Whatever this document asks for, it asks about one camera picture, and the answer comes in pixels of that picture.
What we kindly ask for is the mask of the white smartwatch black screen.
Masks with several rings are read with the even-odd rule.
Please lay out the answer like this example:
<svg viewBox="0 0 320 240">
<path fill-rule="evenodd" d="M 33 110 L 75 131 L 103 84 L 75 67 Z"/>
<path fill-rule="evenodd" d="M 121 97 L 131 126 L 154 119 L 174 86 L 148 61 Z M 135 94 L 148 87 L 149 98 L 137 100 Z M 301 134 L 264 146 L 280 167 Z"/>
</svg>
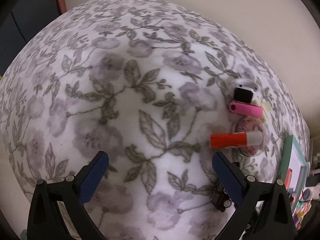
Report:
<svg viewBox="0 0 320 240">
<path fill-rule="evenodd" d="M 260 91 L 260 86 L 251 79 L 237 78 L 231 81 L 233 100 L 250 104 Z"/>
</svg>

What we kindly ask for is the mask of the black toy car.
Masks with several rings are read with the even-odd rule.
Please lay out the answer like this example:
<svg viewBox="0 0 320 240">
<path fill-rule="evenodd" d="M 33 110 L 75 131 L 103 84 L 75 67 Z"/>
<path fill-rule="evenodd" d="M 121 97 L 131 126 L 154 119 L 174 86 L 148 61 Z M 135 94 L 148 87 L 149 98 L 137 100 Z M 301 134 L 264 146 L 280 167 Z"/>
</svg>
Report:
<svg viewBox="0 0 320 240">
<path fill-rule="evenodd" d="M 231 207 L 233 203 L 221 183 L 216 183 L 211 201 L 215 208 L 220 212 L 225 212 L 225 210 Z"/>
</svg>

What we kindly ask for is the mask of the round colourful tin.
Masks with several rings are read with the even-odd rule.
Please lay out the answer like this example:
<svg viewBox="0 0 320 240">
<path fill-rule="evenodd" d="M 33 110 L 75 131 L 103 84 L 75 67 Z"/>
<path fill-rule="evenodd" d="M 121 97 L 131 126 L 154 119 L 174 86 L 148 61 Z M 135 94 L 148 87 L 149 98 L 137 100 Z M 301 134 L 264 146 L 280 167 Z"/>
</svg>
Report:
<svg viewBox="0 0 320 240">
<path fill-rule="evenodd" d="M 308 202 L 312 199 L 312 191 L 308 188 L 306 188 L 303 192 L 302 192 L 302 196 L 301 196 L 301 201 L 302 202 Z"/>
</svg>

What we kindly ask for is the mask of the teal white shallow box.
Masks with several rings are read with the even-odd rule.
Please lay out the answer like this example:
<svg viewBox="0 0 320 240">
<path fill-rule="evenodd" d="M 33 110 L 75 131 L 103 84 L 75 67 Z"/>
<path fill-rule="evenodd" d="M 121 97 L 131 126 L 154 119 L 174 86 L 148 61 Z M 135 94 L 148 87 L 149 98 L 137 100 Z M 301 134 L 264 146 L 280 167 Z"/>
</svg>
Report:
<svg viewBox="0 0 320 240">
<path fill-rule="evenodd" d="M 288 136 L 284 140 L 277 178 L 284 182 L 288 168 L 292 168 L 293 170 L 288 191 L 289 193 L 292 193 L 294 198 L 291 204 L 291 210 L 294 210 L 300 198 L 300 194 L 305 187 L 309 168 L 299 143 L 293 135 Z"/>
</svg>

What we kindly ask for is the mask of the orange white tube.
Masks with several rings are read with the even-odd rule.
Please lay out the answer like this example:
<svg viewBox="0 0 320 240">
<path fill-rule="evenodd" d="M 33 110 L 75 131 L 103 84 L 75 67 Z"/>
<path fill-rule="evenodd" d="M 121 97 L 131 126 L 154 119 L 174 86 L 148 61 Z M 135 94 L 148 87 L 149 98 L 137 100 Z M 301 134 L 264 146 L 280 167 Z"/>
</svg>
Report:
<svg viewBox="0 0 320 240">
<path fill-rule="evenodd" d="M 241 148 L 247 146 L 260 146 L 264 137 L 260 131 L 212 134 L 210 148 Z"/>
</svg>

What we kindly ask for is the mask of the floral grey white blanket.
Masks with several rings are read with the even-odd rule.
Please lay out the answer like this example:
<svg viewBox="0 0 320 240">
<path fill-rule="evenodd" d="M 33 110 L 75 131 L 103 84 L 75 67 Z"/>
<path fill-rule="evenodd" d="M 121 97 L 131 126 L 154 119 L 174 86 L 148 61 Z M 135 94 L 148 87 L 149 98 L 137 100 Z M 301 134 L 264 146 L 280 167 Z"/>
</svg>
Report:
<svg viewBox="0 0 320 240">
<path fill-rule="evenodd" d="M 285 138 L 308 155 L 310 132 L 284 83 L 244 41 L 161 0 L 74 7 L 1 79 L 1 136 L 24 196 L 38 179 L 62 181 L 105 151 L 109 168 L 85 208 L 107 239 L 214 239 L 234 209 L 210 202 L 209 137 L 257 126 L 228 109 L 236 78 L 256 83 L 270 111 L 255 157 L 224 154 L 272 182 Z"/>
</svg>

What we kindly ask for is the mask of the cream hair claw clip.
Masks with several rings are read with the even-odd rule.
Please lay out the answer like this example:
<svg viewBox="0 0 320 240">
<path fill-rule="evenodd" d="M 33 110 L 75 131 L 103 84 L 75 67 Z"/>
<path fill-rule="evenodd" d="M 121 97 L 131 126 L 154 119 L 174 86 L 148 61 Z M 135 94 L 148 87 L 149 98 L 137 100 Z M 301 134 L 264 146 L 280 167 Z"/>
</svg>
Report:
<svg viewBox="0 0 320 240">
<path fill-rule="evenodd" d="M 272 110 L 269 102 L 261 102 L 259 99 L 254 99 L 251 104 L 262 108 L 263 113 L 260 117 L 257 117 L 261 123 L 266 123 L 268 121 L 268 113 Z"/>
</svg>

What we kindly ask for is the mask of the pink silicone band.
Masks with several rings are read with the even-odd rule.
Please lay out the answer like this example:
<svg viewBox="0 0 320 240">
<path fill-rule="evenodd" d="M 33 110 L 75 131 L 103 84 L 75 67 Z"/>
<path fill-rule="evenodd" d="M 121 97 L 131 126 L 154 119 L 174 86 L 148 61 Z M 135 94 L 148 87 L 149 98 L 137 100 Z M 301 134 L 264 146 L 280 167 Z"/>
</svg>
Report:
<svg viewBox="0 0 320 240">
<path fill-rule="evenodd" d="M 235 101 L 229 103 L 228 109 L 232 113 L 253 117 L 260 117 L 263 113 L 262 108 L 258 106 Z"/>
</svg>

